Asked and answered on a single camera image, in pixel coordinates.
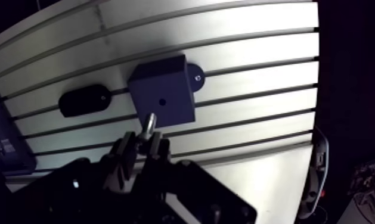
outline slatwall panel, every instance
hole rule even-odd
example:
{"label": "slatwall panel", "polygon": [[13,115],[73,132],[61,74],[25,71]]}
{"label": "slatwall panel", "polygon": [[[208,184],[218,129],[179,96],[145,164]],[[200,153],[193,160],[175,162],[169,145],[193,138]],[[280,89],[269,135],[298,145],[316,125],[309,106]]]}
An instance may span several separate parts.
{"label": "slatwall panel", "polygon": [[[23,178],[79,157],[98,161],[126,131],[140,131],[128,77],[139,63],[180,53],[207,78],[194,93],[196,121],[158,129],[171,140],[174,161],[309,144],[318,80],[316,3],[62,2],[0,35],[2,101],[38,161],[37,171]],[[63,117],[59,97],[95,83],[111,90],[109,108]],[[138,162],[141,167],[144,158]]]}

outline hole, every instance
hole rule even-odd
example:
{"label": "hole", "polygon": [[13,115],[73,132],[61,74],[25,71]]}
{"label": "hole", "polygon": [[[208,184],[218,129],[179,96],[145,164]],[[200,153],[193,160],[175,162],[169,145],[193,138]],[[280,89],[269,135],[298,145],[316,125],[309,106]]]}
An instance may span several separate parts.
{"label": "hole", "polygon": [[159,105],[161,105],[161,106],[165,106],[165,105],[166,105],[166,100],[164,100],[164,99],[160,99],[160,100],[159,100]]}

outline black mechanical part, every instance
hole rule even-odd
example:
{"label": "black mechanical part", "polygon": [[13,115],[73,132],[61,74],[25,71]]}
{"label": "black mechanical part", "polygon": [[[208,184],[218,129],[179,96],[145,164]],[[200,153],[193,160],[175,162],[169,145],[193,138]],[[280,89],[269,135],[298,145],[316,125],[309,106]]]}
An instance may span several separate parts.
{"label": "black mechanical part", "polygon": [[[169,146],[160,133],[142,139],[128,132],[100,162],[75,160],[15,192],[9,222],[185,223],[166,203],[166,193],[204,224],[255,222],[256,210],[195,162],[172,164]],[[114,191],[110,184],[123,189],[131,178],[139,151],[147,158],[131,192]]]}

